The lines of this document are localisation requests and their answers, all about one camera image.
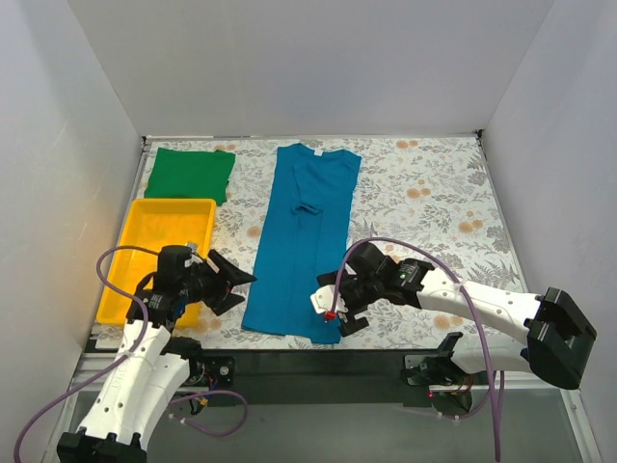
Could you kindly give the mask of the blue t shirt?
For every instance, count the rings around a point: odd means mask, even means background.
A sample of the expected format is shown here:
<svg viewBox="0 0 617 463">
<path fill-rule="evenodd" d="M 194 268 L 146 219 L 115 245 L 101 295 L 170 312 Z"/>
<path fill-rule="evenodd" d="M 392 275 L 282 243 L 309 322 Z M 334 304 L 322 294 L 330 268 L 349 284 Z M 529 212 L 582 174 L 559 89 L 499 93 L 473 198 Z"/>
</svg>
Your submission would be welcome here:
<svg viewBox="0 0 617 463">
<path fill-rule="evenodd" d="M 336 325 L 309 298 L 318 276 L 336 271 L 345 254 L 361 162 L 348 150 L 317 154 L 300 143 L 278 149 L 243 329 L 339 342 Z"/>
</svg>

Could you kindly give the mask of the yellow plastic tray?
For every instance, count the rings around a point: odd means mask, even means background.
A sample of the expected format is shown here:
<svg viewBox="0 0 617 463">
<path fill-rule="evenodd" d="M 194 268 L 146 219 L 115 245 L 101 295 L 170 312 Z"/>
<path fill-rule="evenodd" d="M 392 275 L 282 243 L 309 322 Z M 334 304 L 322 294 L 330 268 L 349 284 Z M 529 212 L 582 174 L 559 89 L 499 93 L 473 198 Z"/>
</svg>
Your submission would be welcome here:
<svg viewBox="0 0 617 463">
<path fill-rule="evenodd" d="M 215 227 L 217 204 L 211 199 L 136 199 L 124 222 L 120 244 L 160 251 L 167 245 L 194 243 L 204 257 Z M 108 281 L 126 292 L 149 272 L 157 259 L 148 253 L 120 250 L 114 253 Z"/>
</svg>

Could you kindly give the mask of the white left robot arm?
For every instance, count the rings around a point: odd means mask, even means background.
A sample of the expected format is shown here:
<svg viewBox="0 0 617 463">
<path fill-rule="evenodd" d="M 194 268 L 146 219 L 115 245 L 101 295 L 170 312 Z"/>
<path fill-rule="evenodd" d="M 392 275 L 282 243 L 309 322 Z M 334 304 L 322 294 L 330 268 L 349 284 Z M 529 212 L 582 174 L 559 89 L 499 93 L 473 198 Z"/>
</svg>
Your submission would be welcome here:
<svg viewBox="0 0 617 463">
<path fill-rule="evenodd" d="M 196 247 L 167 245 L 156 268 L 128 293 L 131 301 L 115 363 L 101 373 L 96 401 L 73 432 L 57 444 L 63 462 L 144 462 L 151 434 L 176 392 L 197 415 L 213 395 L 226 395 L 235 367 L 230 357 L 209 356 L 198 340 L 173 334 L 188 305 L 203 303 L 216 315 L 244 302 L 237 286 L 255 276 L 217 251 L 202 257 Z"/>
</svg>

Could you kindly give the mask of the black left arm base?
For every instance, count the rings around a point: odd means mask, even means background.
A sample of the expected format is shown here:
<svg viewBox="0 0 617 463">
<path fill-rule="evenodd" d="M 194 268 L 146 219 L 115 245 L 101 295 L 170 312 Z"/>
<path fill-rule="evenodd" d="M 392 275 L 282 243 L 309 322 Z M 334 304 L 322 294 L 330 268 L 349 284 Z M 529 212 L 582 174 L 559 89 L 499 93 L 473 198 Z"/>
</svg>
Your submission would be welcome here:
<svg viewBox="0 0 617 463">
<path fill-rule="evenodd" d="M 229 355 L 196 348 L 189 354 L 189 377 L 185 387 L 228 389 L 233 385 L 236 362 Z"/>
</svg>

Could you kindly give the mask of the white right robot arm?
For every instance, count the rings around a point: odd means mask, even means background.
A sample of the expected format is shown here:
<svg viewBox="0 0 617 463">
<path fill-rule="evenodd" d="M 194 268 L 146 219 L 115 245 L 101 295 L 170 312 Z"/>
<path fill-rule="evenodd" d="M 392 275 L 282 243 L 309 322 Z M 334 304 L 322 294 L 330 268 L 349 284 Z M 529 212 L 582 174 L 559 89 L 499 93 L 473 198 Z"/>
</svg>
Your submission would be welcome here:
<svg viewBox="0 0 617 463">
<path fill-rule="evenodd" d="M 338 321 L 343 337 L 366 328 L 363 312 L 380 300 L 449 313 L 498 332 L 493 339 L 480 331 L 449 333 L 438 347 L 407 356 L 403 375 L 412 385 L 453 387 L 496 370 L 532 373 L 554 387 L 576 390 L 597 339 L 564 290 L 533 294 L 464 283 L 434 258 L 395 261 L 369 239 L 352 245 L 340 268 L 317 282 L 310 302 L 326 320 Z"/>
</svg>

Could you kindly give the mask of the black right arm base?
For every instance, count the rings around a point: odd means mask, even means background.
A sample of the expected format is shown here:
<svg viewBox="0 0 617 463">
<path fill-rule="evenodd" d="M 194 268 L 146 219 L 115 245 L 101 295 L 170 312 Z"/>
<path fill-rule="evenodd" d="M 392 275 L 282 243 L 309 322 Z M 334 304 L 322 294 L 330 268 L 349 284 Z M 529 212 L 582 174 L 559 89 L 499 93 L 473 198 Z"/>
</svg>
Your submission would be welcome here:
<svg viewBox="0 0 617 463">
<path fill-rule="evenodd" d="M 411 386 L 427 387 L 430 397 L 459 397 L 471 391 L 477 374 L 463 371 L 450 357 L 407 355 L 402 376 Z"/>
</svg>

